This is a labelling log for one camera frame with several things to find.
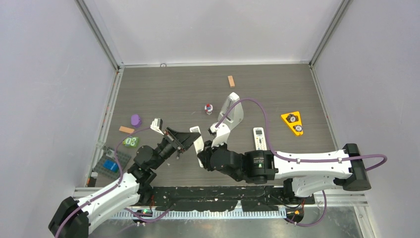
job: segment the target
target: blue object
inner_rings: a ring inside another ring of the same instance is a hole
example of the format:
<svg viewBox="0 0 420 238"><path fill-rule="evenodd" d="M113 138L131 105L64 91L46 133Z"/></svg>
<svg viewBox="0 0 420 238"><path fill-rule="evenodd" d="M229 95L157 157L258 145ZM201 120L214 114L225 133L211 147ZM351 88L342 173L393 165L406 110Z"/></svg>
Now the blue object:
<svg viewBox="0 0 420 238"><path fill-rule="evenodd" d="M117 172L117 170L118 170L117 163L116 162L113 162L111 160L105 161L103 167L105 167L105 168L107 168L107 169L109 169L109 170L111 170L113 172Z"/></svg>

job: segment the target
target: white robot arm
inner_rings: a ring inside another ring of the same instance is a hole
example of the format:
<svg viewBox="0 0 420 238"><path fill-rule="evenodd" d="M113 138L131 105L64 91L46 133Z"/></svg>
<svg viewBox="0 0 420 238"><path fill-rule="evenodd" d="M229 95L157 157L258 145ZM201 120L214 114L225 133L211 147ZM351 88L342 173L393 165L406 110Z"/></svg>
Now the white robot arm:
<svg viewBox="0 0 420 238"><path fill-rule="evenodd" d="M155 149L141 146L134 164L121 180L79 200L72 197L63 200L48 226L51 233L60 238L87 238L102 222L122 209L138 202L149 203L153 195L150 183L156 177L154 170L176 151L188 150L201 137L197 132L178 132L169 127L162 132L161 128L162 120L155 119L151 129L163 135L161 143Z"/></svg>
<svg viewBox="0 0 420 238"><path fill-rule="evenodd" d="M356 144L348 144L342 150L313 153L292 154L277 151L286 158L296 159L296 162L282 160L270 151L256 150L238 154L227 149L227 139L230 129L221 123L219 127L213 124L209 132L213 141L203 142L202 137L194 142L200 165L208 171L217 170L229 175L236 181L263 184L268 180L284 180L286 197L308 197L314 192L342 187L344 190L364 191L370 189L363 162L342 161L343 158L358 156ZM301 163L299 158L319 160L325 158L339 159L329 163Z"/></svg>

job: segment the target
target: white wall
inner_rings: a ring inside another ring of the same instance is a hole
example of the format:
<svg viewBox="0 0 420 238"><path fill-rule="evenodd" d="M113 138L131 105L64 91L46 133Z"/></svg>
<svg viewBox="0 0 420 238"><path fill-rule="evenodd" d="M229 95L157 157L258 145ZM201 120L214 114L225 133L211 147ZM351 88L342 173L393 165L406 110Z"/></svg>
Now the white wall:
<svg viewBox="0 0 420 238"><path fill-rule="evenodd" d="M115 55L128 65L308 62L340 2L88 0L87 4L97 22L104 23L102 32L115 43Z"/></svg>
<svg viewBox="0 0 420 238"><path fill-rule="evenodd" d="M114 72L72 0L0 7L0 236L48 238L82 185Z"/></svg>
<svg viewBox="0 0 420 238"><path fill-rule="evenodd" d="M389 157L366 193L384 238L420 232L419 12L418 0L353 1L315 65L339 144Z"/></svg>

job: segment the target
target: black cable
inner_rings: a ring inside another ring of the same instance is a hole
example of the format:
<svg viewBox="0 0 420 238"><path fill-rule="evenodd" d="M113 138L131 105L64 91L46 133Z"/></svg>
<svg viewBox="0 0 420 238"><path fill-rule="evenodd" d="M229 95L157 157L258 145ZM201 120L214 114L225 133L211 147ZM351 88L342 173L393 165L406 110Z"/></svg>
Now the black cable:
<svg viewBox="0 0 420 238"><path fill-rule="evenodd" d="M297 205L296 207L291 207L291 206L288 206L288 205L284 204L284 202L282 202L280 199L278 199L278 198L276 198L276 197L270 196L269 198L274 198L274 199L275 199L275 200L277 200L279 203L281 203L281 205L283 205L283 206L285 206L285 207L288 207L288 208L295 209L295 208L298 208L298 207L300 206L300 204L299 204L299 205Z"/></svg>

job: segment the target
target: white remote control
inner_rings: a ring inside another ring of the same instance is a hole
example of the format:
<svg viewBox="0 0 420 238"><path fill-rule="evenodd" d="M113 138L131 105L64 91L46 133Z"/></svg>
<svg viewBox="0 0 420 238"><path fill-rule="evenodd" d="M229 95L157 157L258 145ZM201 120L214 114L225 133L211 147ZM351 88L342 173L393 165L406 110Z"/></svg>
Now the white remote control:
<svg viewBox="0 0 420 238"><path fill-rule="evenodd" d="M264 128L254 127L252 131L254 133L255 149L267 150L267 144L265 143Z"/></svg>

